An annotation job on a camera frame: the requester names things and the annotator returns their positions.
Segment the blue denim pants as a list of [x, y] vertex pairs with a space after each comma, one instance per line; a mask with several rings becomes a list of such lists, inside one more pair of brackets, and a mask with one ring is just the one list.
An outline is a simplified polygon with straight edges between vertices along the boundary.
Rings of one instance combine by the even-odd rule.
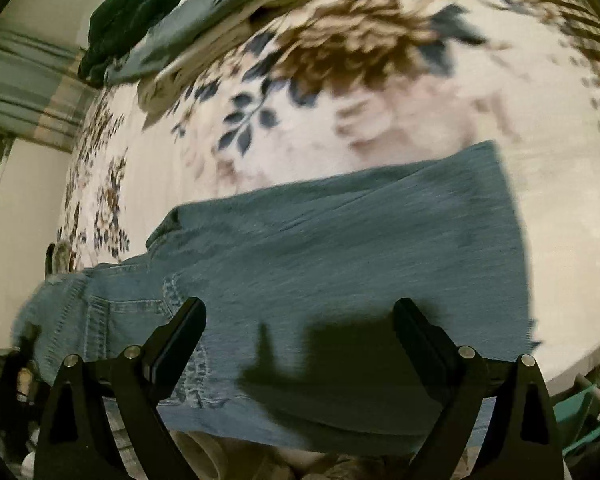
[[145, 251], [43, 282], [12, 323], [53, 380], [113, 358], [195, 297], [207, 325], [159, 412], [172, 430], [362, 455], [413, 451], [431, 400], [391, 326], [410, 298], [487, 358], [528, 350], [515, 207], [494, 144], [173, 209]]

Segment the teal white drying rack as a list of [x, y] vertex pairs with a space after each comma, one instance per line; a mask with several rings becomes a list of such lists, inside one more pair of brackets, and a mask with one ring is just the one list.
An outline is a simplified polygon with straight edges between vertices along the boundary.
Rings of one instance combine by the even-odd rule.
[[562, 456], [576, 456], [600, 444], [600, 386], [577, 374], [577, 391], [554, 405]]

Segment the grey striped curtain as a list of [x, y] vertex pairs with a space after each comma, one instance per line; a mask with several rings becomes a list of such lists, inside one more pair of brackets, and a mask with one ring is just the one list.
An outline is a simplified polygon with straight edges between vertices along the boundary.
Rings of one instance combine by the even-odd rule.
[[0, 133], [70, 152], [96, 91], [83, 50], [0, 24]]

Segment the floral white bed cover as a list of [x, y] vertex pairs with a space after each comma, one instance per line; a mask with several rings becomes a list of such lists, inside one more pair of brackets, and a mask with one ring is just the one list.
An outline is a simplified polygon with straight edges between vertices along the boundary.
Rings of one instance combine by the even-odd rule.
[[539, 0], [310, 0], [210, 64], [161, 114], [107, 87], [69, 166], [71, 270], [140, 254], [175, 206], [500, 147], [526, 234], [547, 377], [600, 348], [600, 89]]

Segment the dark green folded blanket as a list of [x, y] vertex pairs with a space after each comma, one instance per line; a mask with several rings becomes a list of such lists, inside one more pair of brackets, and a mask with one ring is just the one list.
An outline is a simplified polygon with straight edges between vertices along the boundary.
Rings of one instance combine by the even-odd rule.
[[125, 56], [180, 1], [105, 0], [91, 16], [79, 78], [100, 88], [107, 66]]

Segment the folded clothes stack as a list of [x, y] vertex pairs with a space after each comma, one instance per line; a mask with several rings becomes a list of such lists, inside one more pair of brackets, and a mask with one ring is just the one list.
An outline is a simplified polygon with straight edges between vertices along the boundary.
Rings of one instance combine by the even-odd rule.
[[161, 114], [215, 60], [305, 1], [181, 0], [129, 53], [107, 66], [104, 85], [135, 82], [140, 109]]

